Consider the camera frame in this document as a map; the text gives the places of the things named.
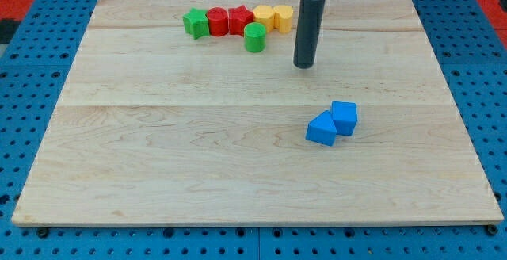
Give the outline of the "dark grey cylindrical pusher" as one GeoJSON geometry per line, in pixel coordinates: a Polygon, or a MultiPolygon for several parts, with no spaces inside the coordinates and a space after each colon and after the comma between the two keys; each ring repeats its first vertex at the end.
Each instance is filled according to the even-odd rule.
{"type": "Polygon", "coordinates": [[[300,0],[293,64],[299,69],[314,65],[326,0],[300,0]]]}

